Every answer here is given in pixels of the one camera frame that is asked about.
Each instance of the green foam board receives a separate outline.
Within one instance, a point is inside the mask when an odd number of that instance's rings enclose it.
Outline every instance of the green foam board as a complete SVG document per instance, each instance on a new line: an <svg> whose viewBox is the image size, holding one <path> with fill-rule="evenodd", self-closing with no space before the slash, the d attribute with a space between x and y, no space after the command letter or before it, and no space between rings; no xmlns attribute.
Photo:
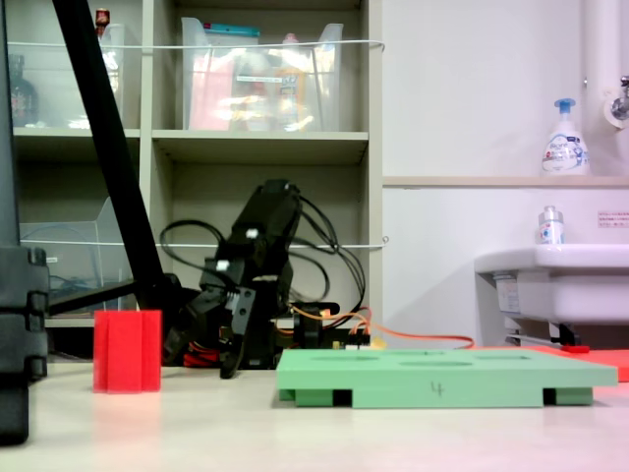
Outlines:
<svg viewBox="0 0 629 472"><path fill-rule="evenodd" d="M590 405L592 388L617 385L613 367L533 350L287 350L281 401L297 406L479 408Z"/></svg>

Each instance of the pump dispenser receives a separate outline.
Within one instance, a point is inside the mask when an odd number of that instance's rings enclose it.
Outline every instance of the pump dispenser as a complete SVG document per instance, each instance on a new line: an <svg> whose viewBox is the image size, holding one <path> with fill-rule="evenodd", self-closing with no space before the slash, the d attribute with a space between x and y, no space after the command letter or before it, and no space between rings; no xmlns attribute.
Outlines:
<svg viewBox="0 0 629 472"><path fill-rule="evenodd" d="M576 102L562 98L554 102L559 108L559 122L555 126L542 160L542 175L588 175L590 156L583 136L570 119L570 108Z"/></svg>

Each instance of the sink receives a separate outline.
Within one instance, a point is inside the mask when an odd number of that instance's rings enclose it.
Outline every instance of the sink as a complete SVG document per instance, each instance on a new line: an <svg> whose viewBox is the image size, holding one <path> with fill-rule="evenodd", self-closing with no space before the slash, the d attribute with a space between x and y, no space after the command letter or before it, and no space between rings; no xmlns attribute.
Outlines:
<svg viewBox="0 0 629 472"><path fill-rule="evenodd" d="M629 324L629 245L537 245L475 260L496 281L510 318Z"/></svg>

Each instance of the table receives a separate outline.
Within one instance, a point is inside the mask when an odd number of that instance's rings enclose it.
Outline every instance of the table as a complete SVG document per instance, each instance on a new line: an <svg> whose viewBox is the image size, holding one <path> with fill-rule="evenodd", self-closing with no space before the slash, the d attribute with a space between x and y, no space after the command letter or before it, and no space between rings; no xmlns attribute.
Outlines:
<svg viewBox="0 0 629 472"><path fill-rule="evenodd" d="M91 392L91 364L52 364L31 389L31 437L0 471L629 470L629 384L592 407L296 409L273 372L164 369L159 393Z"/></svg>

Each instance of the clear plastic container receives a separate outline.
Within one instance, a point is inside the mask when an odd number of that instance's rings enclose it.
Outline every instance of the clear plastic container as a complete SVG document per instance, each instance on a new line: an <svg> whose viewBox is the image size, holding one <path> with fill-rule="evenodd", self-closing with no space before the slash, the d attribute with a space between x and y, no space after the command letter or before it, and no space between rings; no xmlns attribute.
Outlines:
<svg viewBox="0 0 629 472"><path fill-rule="evenodd" d="M52 300L132 278L109 199L95 221L22 223L20 233L24 246L41 248L46 252ZM94 310L135 307L134 297L128 296L80 309L76 313L93 314Z"/></svg>
<svg viewBox="0 0 629 472"><path fill-rule="evenodd" d="M340 131L340 45L213 49L183 18L183 124L187 130ZM319 41L341 39L328 25Z"/></svg>
<svg viewBox="0 0 629 472"><path fill-rule="evenodd" d="M137 128L140 125L141 52L115 46L137 43L124 25L109 25L101 38L105 67L126 128ZM11 85L19 81L23 87L32 89L36 103L35 109L26 119L16 120L16 107L20 107L21 100L12 95L16 126L89 129L65 47L10 44L9 54L13 58L13 61L10 59ZM15 70L20 63L22 70Z"/></svg>

